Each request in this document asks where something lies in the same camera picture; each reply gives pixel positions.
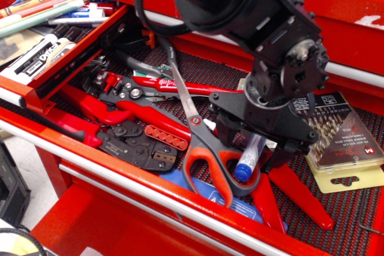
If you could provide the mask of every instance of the rubber mat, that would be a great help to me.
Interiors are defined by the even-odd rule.
[[[176,55],[180,73],[185,81],[188,82],[236,89],[239,79],[246,76],[243,71],[230,68],[224,64],[208,61],[182,52],[177,52]],[[110,59],[108,70],[125,76],[132,75],[132,71],[127,68],[114,53],[107,52],[106,56]],[[136,52],[132,54],[132,57],[156,66],[167,64],[166,54],[161,47]],[[80,73],[72,79],[70,84],[79,87],[82,77],[83,75]],[[54,96],[51,100],[57,103],[57,108],[84,118],[80,112],[73,109],[73,107],[69,106],[65,101],[61,100],[60,97]],[[207,109],[208,101],[206,98],[194,98],[194,103],[202,117],[211,119]],[[158,105],[171,111],[185,123],[184,111],[179,100],[169,100],[159,103]],[[30,115],[27,110],[22,110],[5,101],[0,100],[0,106],[27,118],[34,119],[33,115]],[[356,109],[356,111],[380,146],[383,147],[383,116],[375,115],[361,109]],[[236,139],[236,144],[238,146],[245,145],[241,137]],[[182,157],[183,154],[180,153],[179,159],[175,164],[178,169],[181,169]],[[359,211],[364,206],[364,225],[372,226],[378,210],[382,188],[368,189],[368,198],[364,202],[362,200],[364,190],[322,194],[303,156],[294,157],[294,159],[289,161],[289,165],[333,218],[335,227],[330,231],[320,229],[295,203],[272,183],[281,215],[283,220],[288,224],[288,235],[332,255],[366,255],[370,246],[371,232],[359,228]],[[203,161],[198,161],[197,164],[193,166],[193,174],[200,180],[211,183],[207,168],[208,166]],[[344,184],[348,185],[348,181],[350,182],[352,180],[353,179],[345,179]],[[252,204],[250,197],[244,197],[243,200]]]

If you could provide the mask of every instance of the blue marker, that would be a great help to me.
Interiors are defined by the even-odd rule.
[[[265,146],[266,138],[253,134],[247,148],[245,148],[238,165],[235,168],[235,177],[240,181],[247,181],[256,167],[257,161]]]

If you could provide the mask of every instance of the black cable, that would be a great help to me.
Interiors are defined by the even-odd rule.
[[[144,13],[143,0],[134,0],[136,13],[143,24],[151,31],[162,36],[177,36],[181,34],[190,33],[192,30],[189,29],[185,24],[175,26],[160,26],[151,22]]]
[[[39,243],[39,241],[37,241],[27,232],[15,228],[0,228],[0,233],[11,233],[27,238],[29,241],[32,242],[33,245],[36,246],[39,252],[39,256],[48,256],[47,252],[44,250],[43,246]]]

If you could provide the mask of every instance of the red tool chest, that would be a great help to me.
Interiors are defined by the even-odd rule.
[[[0,8],[13,1],[0,0]],[[62,67],[92,45],[105,30],[118,22],[130,9],[129,5],[133,5],[133,0],[117,1],[127,5],[108,23],[89,34],[71,55],[62,58]],[[377,137],[382,138],[384,66],[380,45],[384,40],[384,23],[372,16],[383,15],[384,1],[305,1],[304,7],[317,15],[316,22],[323,30],[323,43],[332,62],[329,65],[331,80],[326,91],[341,91],[352,105],[361,109],[360,115],[366,118],[366,123],[378,125]],[[145,0],[145,8],[178,18],[173,0]],[[191,34],[172,41],[176,49],[186,55],[225,63],[242,71],[251,69],[250,55],[220,39]],[[89,60],[98,53],[100,51],[90,55]],[[38,83],[44,83],[54,72],[46,74]],[[52,105],[50,98],[62,86],[58,85],[51,94],[39,98],[33,84],[15,85],[3,77],[0,81],[1,88],[25,97],[27,108],[38,112],[49,109]],[[0,127],[37,146],[61,197],[32,231],[43,245],[59,255],[80,255],[87,246],[103,255],[180,252],[190,255],[325,255],[327,252],[335,255],[380,255],[384,248],[382,189],[370,190],[371,196],[366,203],[362,201],[360,192],[323,195],[313,188],[316,183],[305,168],[306,164],[302,163],[303,158],[294,160],[291,165],[299,176],[306,174],[301,177],[302,181],[313,188],[319,200],[325,201],[325,209],[336,218],[333,231],[319,231],[316,225],[308,224],[311,221],[308,217],[292,220],[294,214],[303,218],[306,215],[300,214],[293,203],[284,204],[283,194],[276,191],[277,198],[282,198],[279,202],[283,206],[282,215],[289,224],[297,226],[292,228],[291,234],[283,235],[36,123],[25,117],[23,110],[6,104],[0,107]],[[367,215],[361,216],[369,218],[363,221],[364,224],[380,233],[358,227],[356,219],[362,206]]]

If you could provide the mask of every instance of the red handle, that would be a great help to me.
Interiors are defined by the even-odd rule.
[[[71,85],[65,85],[58,93],[60,97],[63,97],[63,99],[94,122],[117,125],[127,119],[130,121],[134,119],[134,115],[130,111],[108,111],[107,104]]]
[[[284,223],[278,210],[275,195],[269,183],[268,176],[260,175],[256,189],[251,193],[254,205],[259,211],[265,225],[286,234]]]
[[[103,144],[103,142],[96,137],[96,133],[100,129],[100,126],[97,124],[90,123],[89,121],[54,107],[42,117],[72,134],[73,138],[77,138],[76,134],[79,132],[84,132],[84,138],[81,140],[90,147],[97,148]]]
[[[137,76],[134,76],[133,80],[139,85],[156,88],[160,92],[178,93],[176,83],[174,80],[137,77]],[[187,86],[189,93],[198,94],[198,95],[208,96],[212,92],[243,93],[243,91],[230,90],[230,89],[219,88],[219,87],[210,86],[210,85],[202,85],[198,83],[185,82],[185,85]]]
[[[326,213],[318,199],[311,194],[310,190],[300,181],[296,173],[293,172],[287,164],[279,168],[273,168],[271,172],[269,172],[269,178],[318,226],[325,230],[333,228],[334,221],[332,218]]]
[[[206,162],[208,162],[209,174],[211,175],[214,186],[216,187],[220,195],[224,198],[224,201],[225,201],[224,206],[227,208],[230,208],[233,202],[232,190],[230,189],[227,179],[223,174],[221,167],[217,163],[215,156],[207,148],[202,148],[202,147],[191,148],[191,146],[188,148],[187,154],[184,158],[184,163],[183,163],[183,173],[184,173],[184,176],[187,177],[186,179],[187,182],[193,187],[193,190],[196,193],[199,193],[190,175],[191,166],[193,162],[195,162],[198,159],[204,159]]]
[[[191,141],[191,133],[188,127],[183,124],[171,120],[166,115],[150,106],[140,106],[132,101],[119,101],[116,103],[117,108],[129,110],[133,115],[141,121],[155,125],[181,139]]]

